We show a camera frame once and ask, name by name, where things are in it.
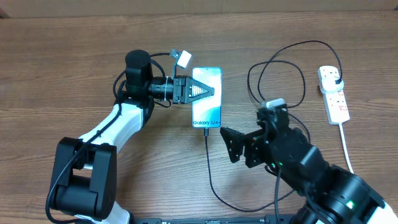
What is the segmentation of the Galaxy smartphone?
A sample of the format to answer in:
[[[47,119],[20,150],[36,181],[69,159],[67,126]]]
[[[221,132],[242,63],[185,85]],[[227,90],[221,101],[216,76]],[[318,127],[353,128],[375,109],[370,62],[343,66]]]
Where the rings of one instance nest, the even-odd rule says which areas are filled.
[[[209,87],[214,94],[192,103],[194,128],[219,128],[221,126],[222,69],[220,67],[196,67],[192,77]]]

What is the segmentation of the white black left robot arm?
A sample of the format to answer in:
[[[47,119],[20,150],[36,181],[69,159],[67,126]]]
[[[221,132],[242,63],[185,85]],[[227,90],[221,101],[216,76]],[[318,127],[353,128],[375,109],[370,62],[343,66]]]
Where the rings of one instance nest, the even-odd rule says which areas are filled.
[[[45,213],[58,210],[72,216],[69,223],[135,223],[133,214],[116,201],[117,154],[150,119],[154,106],[188,104],[213,96],[215,89],[189,76],[159,77],[159,64],[145,50],[126,54],[126,67],[113,83],[110,114],[90,132],[65,137],[56,148]]]

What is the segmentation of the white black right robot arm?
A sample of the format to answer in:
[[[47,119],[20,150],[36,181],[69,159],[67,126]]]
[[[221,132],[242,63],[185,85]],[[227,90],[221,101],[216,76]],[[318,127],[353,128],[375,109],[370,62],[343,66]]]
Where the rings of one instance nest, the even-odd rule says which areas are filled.
[[[324,160],[298,128],[290,128],[287,108],[261,108],[260,130],[248,134],[221,128],[232,162],[249,168],[265,163],[305,205],[291,223],[397,223],[397,215],[362,178]]]

